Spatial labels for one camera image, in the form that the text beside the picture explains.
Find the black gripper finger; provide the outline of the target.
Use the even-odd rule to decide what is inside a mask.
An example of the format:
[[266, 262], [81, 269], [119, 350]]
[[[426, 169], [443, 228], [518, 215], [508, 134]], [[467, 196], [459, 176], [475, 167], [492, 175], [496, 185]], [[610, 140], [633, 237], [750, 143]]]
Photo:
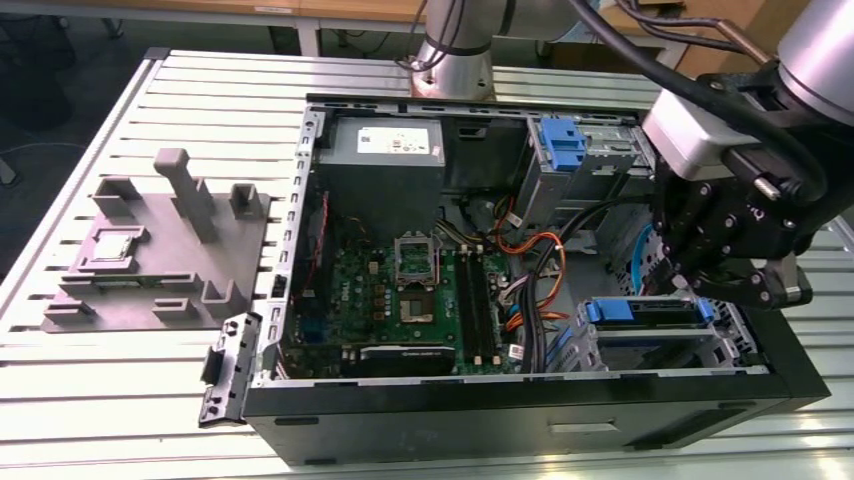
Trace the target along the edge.
[[726, 260], [695, 273], [693, 292], [701, 297], [766, 311], [813, 301], [813, 287], [794, 254], [767, 260], [761, 267], [746, 259]]
[[653, 269], [651, 291], [671, 291], [673, 277], [682, 268], [681, 255], [694, 236], [698, 200], [667, 200], [655, 210], [655, 230], [661, 237], [663, 258]]

